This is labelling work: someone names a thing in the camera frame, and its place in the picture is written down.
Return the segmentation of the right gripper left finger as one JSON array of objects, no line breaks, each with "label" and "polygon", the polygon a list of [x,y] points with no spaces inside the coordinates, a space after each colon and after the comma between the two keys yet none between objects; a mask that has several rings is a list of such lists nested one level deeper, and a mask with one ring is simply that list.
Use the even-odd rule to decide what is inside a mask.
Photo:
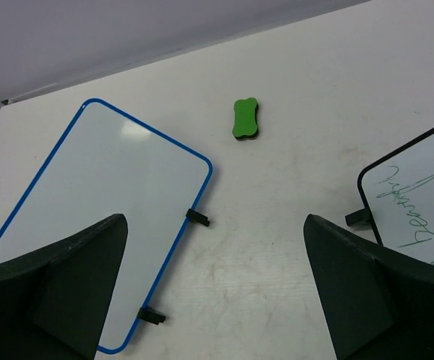
[{"label": "right gripper left finger", "polygon": [[0,263],[0,359],[93,359],[127,243],[113,214]]}]

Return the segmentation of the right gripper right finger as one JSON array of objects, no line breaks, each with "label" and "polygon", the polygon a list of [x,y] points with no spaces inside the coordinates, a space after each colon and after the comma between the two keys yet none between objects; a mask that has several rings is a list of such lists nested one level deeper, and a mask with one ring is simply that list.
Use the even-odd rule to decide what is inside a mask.
[{"label": "right gripper right finger", "polygon": [[314,214],[303,231],[338,359],[434,359],[434,265]]}]

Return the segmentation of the blue framed whiteboard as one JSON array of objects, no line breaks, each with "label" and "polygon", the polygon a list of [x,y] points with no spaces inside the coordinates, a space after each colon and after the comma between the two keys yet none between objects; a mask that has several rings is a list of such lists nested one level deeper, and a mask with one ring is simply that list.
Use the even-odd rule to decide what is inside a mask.
[{"label": "blue framed whiteboard", "polygon": [[98,350],[128,345],[213,173],[203,154],[104,100],[85,101],[0,226],[0,263],[113,214],[127,244]]}]

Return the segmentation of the green whiteboard eraser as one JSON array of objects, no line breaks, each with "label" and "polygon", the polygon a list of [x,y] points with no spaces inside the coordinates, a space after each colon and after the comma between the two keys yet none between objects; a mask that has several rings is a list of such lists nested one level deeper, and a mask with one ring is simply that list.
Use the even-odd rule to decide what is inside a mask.
[{"label": "green whiteboard eraser", "polygon": [[259,135],[257,114],[259,103],[254,97],[239,99],[234,103],[232,135],[236,140],[251,140]]}]

